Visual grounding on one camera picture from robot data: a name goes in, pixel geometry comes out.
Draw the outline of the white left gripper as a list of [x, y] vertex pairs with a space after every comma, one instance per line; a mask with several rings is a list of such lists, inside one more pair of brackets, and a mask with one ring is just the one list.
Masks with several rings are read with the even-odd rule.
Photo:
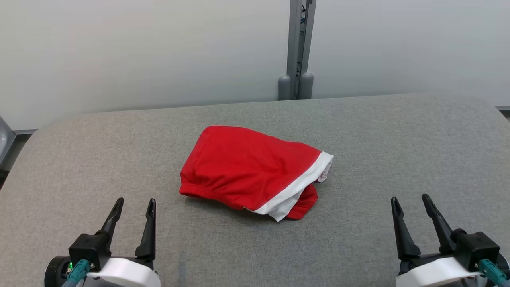
[[[116, 200], [102, 228], [96, 235], [106, 235], [111, 240], [120, 220], [124, 198]], [[156, 201], [149, 200], [146, 223], [135, 257], [110, 257], [101, 261], [100, 267], [91, 269], [86, 275], [86, 287], [160, 287], [161, 280], [154, 270]]]

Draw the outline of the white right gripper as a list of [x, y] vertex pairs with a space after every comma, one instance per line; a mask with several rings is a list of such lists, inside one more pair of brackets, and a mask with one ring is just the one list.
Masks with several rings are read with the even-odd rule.
[[[428, 217], [439, 240], [440, 253], [452, 253], [452, 229], [428, 194], [422, 195]], [[400, 271], [397, 287], [482, 287], [483, 276], [475, 268], [454, 256], [420, 256], [404, 222], [404, 212], [397, 197], [390, 200]]]

